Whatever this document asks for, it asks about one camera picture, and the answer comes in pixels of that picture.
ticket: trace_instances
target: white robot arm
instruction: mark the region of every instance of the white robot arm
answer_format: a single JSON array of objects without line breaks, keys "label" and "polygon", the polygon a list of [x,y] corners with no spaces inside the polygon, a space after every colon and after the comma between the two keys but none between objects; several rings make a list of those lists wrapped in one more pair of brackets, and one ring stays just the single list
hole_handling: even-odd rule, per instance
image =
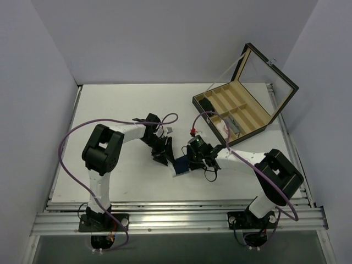
[{"label": "white robot arm", "polygon": [[[145,125],[120,125],[120,126],[110,126],[107,129],[109,130],[108,132],[111,135],[115,134],[116,137],[119,137],[119,140],[122,140],[122,143],[126,143],[134,139],[143,138],[146,130],[146,126]],[[106,149],[102,144],[100,144],[99,147],[102,149]],[[100,175],[100,173],[94,169],[88,170],[90,189],[93,191],[93,193],[96,196],[96,199],[98,199],[100,204],[105,209],[108,209],[111,206],[110,199],[109,199],[110,174],[112,169],[116,166],[117,161],[118,161],[118,157],[116,156],[111,159],[110,163],[108,164],[109,172],[105,172],[104,175]],[[92,195],[90,195],[88,207],[93,212],[104,213],[104,210],[98,206],[98,204],[96,203],[96,200],[93,198]]]},{"label": "white robot arm", "polygon": [[[250,164],[265,174],[288,199],[291,199],[300,185],[303,183],[303,176],[291,164],[291,162],[280,151],[272,149],[268,153],[253,153],[235,151]],[[244,173],[252,173],[250,168],[243,161],[238,159],[227,148],[222,145],[212,147],[203,141],[200,135],[194,136],[187,145],[187,155],[178,158],[174,164],[177,174],[189,170],[214,168],[217,175],[219,169],[233,169]],[[247,220],[257,221],[268,217],[276,206],[285,206],[286,202],[278,191],[263,177],[257,175],[262,186],[262,192],[253,200],[246,209]]]},{"label": "white robot arm", "polygon": [[107,127],[97,125],[83,152],[82,159],[85,161],[86,168],[90,178],[90,189],[95,197],[90,196],[90,201],[86,209],[85,225],[101,226],[105,229],[111,225],[111,219],[98,203],[107,211],[111,210],[109,199],[109,181],[110,173],[115,168],[122,148],[122,144],[141,139],[152,148],[151,155],[153,160],[168,165],[173,163],[174,157],[172,152],[172,137],[157,135],[158,125],[150,124],[160,123],[160,119],[149,114],[146,119],[134,119],[137,122],[145,124],[120,125]]}]

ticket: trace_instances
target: wooden divider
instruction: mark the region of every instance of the wooden divider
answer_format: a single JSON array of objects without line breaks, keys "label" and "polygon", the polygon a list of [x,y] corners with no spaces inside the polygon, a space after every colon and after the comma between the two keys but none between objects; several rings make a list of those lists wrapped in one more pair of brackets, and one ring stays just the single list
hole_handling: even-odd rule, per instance
[{"label": "wooden divider", "polygon": [[[238,81],[230,82],[196,96],[197,101],[203,98],[207,98],[215,111],[222,117],[230,117],[231,120],[235,120],[235,125],[239,128],[240,133],[237,137],[231,130],[231,140],[251,133],[270,121],[270,115]],[[221,118],[216,115],[212,116],[210,120],[215,126],[221,122]]]}]

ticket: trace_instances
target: small blue object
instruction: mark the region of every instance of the small blue object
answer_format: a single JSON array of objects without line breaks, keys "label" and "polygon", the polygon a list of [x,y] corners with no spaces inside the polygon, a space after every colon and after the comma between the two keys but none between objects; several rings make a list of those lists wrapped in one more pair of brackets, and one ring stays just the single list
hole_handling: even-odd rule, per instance
[{"label": "small blue object", "polygon": [[174,169],[176,175],[180,175],[189,171],[187,155],[175,159]]}]

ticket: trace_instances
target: metal frame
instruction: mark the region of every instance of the metal frame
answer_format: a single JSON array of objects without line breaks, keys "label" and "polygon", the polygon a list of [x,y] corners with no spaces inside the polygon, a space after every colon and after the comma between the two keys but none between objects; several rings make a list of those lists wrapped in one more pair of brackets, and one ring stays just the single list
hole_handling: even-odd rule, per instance
[{"label": "metal frame", "polygon": [[[268,90],[275,106],[274,93],[272,89]],[[78,91],[72,120],[79,102],[80,93],[81,88]],[[290,159],[305,178],[305,182],[301,187],[302,198],[291,200],[298,212],[300,221],[294,222],[282,215],[278,231],[316,230],[327,263],[335,264],[334,253],[326,232],[328,226],[324,209],[315,208],[299,156],[287,132],[281,114],[278,116],[278,120]],[[57,175],[58,173],[53,182],[52,190],[55,188]],[[130,214],[129,234],[227,233],[232,232],[228,229],[227,212],[242,211],[250,202],[251,200],[113,202],[112,211]],[[41,235],[87,235],[87,233],[78,232],[77,210],[79,206],[80,203],[76,202],[51,203],[50,200],[48,201],[44,213],[37,214],[23,263],[33,262]]]},{"label": "metal frame", "polygon": [[[69,125],[68,125],[68,130],[67,130],[67,131],[71,130],[71,128],[72,128],[73,119],[75,118],[75,115],[76,115],[77,106],[78,106],[78,103],[79,103],[79,100],[80,100],[80,97],[81,97],[81,93],[82,93],[82,88],[83,88],[83,85],[79,85],[79,86],[78,86],[78,91],[77,91],[75,103],[74,103],[74,105],[73,105],[71,120],[70,120],[70,123],[69,123]],[[65,144],[63,145],[63,148],[62,148],[62,153],[63,153],[63,154],[65,153],[67,142],[68,142],[68,141],[66,141]],[[59,164],[59,162],[57,162],[55,177],[54,177],[54,181],[53,181],[52,186],[51,186],[51,190],[50,190],[49,198],[48,198],[48,199],[51,199],[52,196],[53,196],[53,194],[54,194],[56,182],[57,182],[57,179],[58,179],[58,177],[59,177],[59,171],[60,171],[60,164]]]}]

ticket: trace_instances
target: wooden box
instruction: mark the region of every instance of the wooden box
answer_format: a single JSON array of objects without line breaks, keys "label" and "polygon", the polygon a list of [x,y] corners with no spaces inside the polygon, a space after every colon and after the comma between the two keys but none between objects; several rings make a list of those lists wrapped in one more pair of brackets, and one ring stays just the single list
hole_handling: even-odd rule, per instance
[{"label": "wooden box", "polygon": [[[268,97],[268,89],[272,89],[276,100],[279,101],[276,109],[264,107],[261,103],[263,96]],[[231,82],[194,96],[192,102],[201,113],[207,110],[200,104],[200,101],[206,98],[215,112],[226,118],[231,125],[229,145],[233,146],[264,131],[297,90],[297,85],[255,46],[247,43]],[[203,115],[203,118],[224,145],[227,133],[221,118],[217,115]]]}]

